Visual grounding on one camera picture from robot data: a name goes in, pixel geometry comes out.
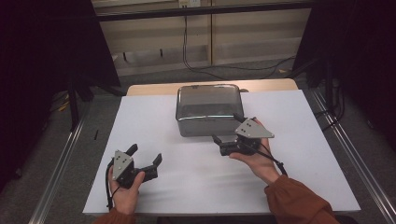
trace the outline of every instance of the finger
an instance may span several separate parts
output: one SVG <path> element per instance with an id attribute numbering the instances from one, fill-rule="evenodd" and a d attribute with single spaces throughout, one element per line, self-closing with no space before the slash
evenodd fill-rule
<path id="1" fill-rule="evenodd" d="M 248 156 L 238 153 L 238 152 L 233 152 L 230 154 L 229 158 L 238 160 L 238 161 L 242 161 L 242 162 L 246 162 L 246 160 L 248 159 Z"/>
<path id="2" fill-rule="evenodd" d="M 138 192 L 140 185 L 143 183 L 143 180 L 145 179 L 146 173 L 141 171 L 137 176 L 134 178 L 134 183 L 131 186 L 131 191 L 132 192 Z"/>
<path id="3" fill-rule="evenodd" d="M 111 166 L 110 169 L 108 170 L 107 179 L 108 179 L 108 184 L 110 185 L 111 192 L 114 192 L 114 190 L 116 190 L 120 186 L 120 184 L 116 180 L 113 180 L 113 166 Z"/>
<path id="4" fill-rule="evenodd" d="M 256 123 L 262 125 L 262 123 L 261 123 L 258 119 L 254 118 L 253 120 L 254 120 L 254 122 L 256 122 Z"/>

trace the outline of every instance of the metal container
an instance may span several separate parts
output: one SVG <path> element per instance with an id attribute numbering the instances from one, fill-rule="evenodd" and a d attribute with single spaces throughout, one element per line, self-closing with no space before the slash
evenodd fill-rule
<path id="1" fill-rule="evenodd" d="M 180 134 L 188 136 L 233 135 L 244 116 L 239 88 L 232 84 L 184 86 L 177 92 L 176 120 Z"/>

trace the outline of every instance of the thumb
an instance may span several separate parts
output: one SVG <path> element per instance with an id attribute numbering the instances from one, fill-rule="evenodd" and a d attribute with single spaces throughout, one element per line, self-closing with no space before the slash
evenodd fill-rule
<path id="1" fill-rule="evenodd" d="M 116 190 L 116 188 L 120 186 L 120 184 L 117 181 L 113 180 L 113 168 L 114 168 L 113 166 L 110 167 L 107 177 L 111 192 L 114 192 L 114 190 Z"/>
<path id="2" fill-rule="evenodd" d="M 143 180 L 145 179 L 146 173 L 141 171 L 137 176 L 134 178 L 134 183 L 131 186 L 131 191 L 132 192 L 138 192 L 140 185 L 143 183 Z"/>

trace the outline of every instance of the black cable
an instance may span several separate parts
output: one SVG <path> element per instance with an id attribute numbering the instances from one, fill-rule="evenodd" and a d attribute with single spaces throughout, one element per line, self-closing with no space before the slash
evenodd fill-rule
<path id="1" fill-rule="evenodd" d="M 259 154 L 259 155 L 261 155 L 261 156 L 264 156 L 265 158 L 267 158 L 267 159 L 273 161 L 273 162 L 276 164 L 277 168 L 279 168 L 279 170 L 280 170 L 280 172 L 282 173 L 282 175 L 288 175 L 288 173 L 286 172 L 285 168 L 283 167 L 283 162 L 277 161 L 277 160 L 272 156 L 271 151 L 270 151 L 265 145 L 262 144 L 262 146 L 265 148 L 265 150 L 268 151 L 268 153 L 269 153 L 270 155 L 267 155 L 267 154 L 265 154 L 265 153 L 259 151 L 258 149 L 255 149 L 255 148 L 253 148 L 253 147 L 251 147 L 251 146 L 248 146 L 248 145 L 246 145 L 246 144 L 243 144 L 243 145 L 244 145 L 245 147 L 250 148 L 250 150 L 253 150 L 253 151 L 256 152 L 257 154 Z"/>
<path id="2" fill-rule="evenodd" d="M 334 118 L 334 120 L 328 126 L 326 126 L 326 127 L 324 127 L 322 129 L 323 132 L 328 130 L 333 125 L 337 124 L 338 122 L 340 122 L 341 118 L 345 114 L 345 110 L 346 110 L 345 95 L 344 95 L 344 91 L 341 90 L 341 86 L 339 88 L 340 88 L 341 95 L 342 95 L 342 104 L 340 105 L 340 112 L 338 113 L 338 115 Z"/>
<path id="3" fill-rule="evenodd" d="M 114 164 L 114 161 L 111 160 L 111 162 L 108 164 L 106 168 L 106 195 L 107 195 L 107 208 L 108 211 L 110 211 L 113 208 L 113 197 L 110 195 L 110 189 L 108 187 L 108 172 L 110 171 L 110 167 Z"/>
<path id="4" fill-rule="evenodd" d="M 120 186 L 119 186 L 118 188 L 116 188 L 116 190 L 114 190 L 114 192 L 111 194 L 111 199 L 113 199 L 113 197 L 114 197 L 114 194 L 116 194 L 116 193 L 117 193 L 117 191 L 119 191 L 119 189 L 120 189 Z"/>
<path id="5" fill-rule="evenodd" d="M 203 68 L 196 68 L 196 69 L 207 69 L 207 68 L 232 68 L 232 69 L 240 69 L 240 70 L 248 70 L 248 71 L 261 71 L 261 70 L 266 70 L 266 69 L 271 69 L 271 68 L 277 68 L 278 66 L 280 66 L 282 63 L 291 60 L 291 59 L 295 59 L 296 56 L 293 55 L 287 59 L 284 59 L 282 61 L 280 61 L 279 63 L 269 66 L 269 67 L 263 67 L 263 68 L 246 68 L 246 67 L 237 67 L 237 66 L 228 66 L 228 65 L 213 65 L 213 66 L 208 66 L 208 67 L 203 67 Z"/>
<path id="6" fill-rule="evenodd" d="M 186 65 L 186 67 L 187 67 L 190 71 L 192 71 L 192 72 L 194 72 L 194 73 L 203 73 L 203 74 L 210 75 L 210 76 L 212 76 L 212 77 L 216 77 L 216 78 L 221 79 L 221 80 L 229 80 L 229 79 L 227 79 L 227 78 L 218 77 L 218 76 L 216 76 L 216 75 L 214 75 L 214 74 L 211 74 L 211 73 L 208 73 L 208 72 L 197 71 L 196 69 L 192 68 L 192 67 L 189 65 L 189 63 L 187 62 L 187 17 L 184 17 L 184 24 L 185 24 L 185 26 L 184 26 L 184 41 L 183 41 L 183 63 L 184 63 L 184 65 Z"/>
<path id="7" fill-rule="evenodd" d="M 288 60 L 294 59 L 294 58 L 295 58 L 295 56 L 291 56 L 291 57 L 289 57 L 289 58 L 287 58 L 287 59 L 284 59 L 284 60 L 280 61 L 279 63 L 277 63 L 277 64 L 274 66 L 274 70 L 272 71 L 272 73 L 271 73 L 270 75 L 268 75 L 268 76 L 266 76 L 266 77 L 262 77 L 262 78 L 260 78 L 260 79 L 265 79 L 265 78 L 271 77 L 271 76 L 276 72 L 276 69 L 277 69 L 278 66 L 280 66 L 282 63 L 285 63 L 285 62 L 287 62 Z"/>

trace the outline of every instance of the wall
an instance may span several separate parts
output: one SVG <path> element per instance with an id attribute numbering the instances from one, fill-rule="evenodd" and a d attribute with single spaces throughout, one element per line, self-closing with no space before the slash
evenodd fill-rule
<path id="1" fill-rule="evenodd" d="M 268 0 L 246 0 L 259 4 Z M 202 6 L 238 5 L 234 0 L 203 0 Z M 178 1 L 97 7 L 97 13 L 178 8 Z M 235 63 L 279 59 L 296 54 L 310 9 L 221 14 L 188 17 L 188 46 L 205 46 L 208 63 Z M 110 52 L 179 49 L 184 18 L 101 22 Z M 249 50 L 248 55 L 241 49 Z"/>

